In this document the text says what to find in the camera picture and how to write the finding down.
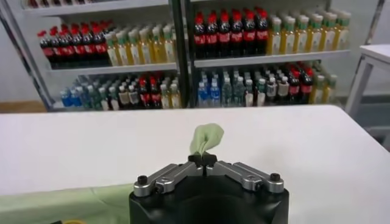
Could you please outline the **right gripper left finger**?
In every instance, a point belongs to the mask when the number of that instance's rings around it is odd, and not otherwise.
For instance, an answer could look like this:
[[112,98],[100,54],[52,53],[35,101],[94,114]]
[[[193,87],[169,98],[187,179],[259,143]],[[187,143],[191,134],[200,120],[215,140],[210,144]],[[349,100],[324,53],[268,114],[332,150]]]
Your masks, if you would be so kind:
[[136,197],[148,197],[157,192],[167,194],[186,177],[203,174],[203,158],[200,154],[190,155],[184,164],[169,164],[150,176],[141,175],[133,185]]

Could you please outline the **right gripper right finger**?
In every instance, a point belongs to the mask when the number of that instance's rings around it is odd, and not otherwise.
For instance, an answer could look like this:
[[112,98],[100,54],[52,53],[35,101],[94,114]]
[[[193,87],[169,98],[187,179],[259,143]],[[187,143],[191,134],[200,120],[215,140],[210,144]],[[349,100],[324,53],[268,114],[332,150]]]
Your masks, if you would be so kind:
[[272,194],[284,192],[284,180],[279,173],[265,173],[244,163],[227,163],[218,161],[216,155],[203,154],[202,165],[208,179],[228,180],[249,192],[259,191],[261,187]]

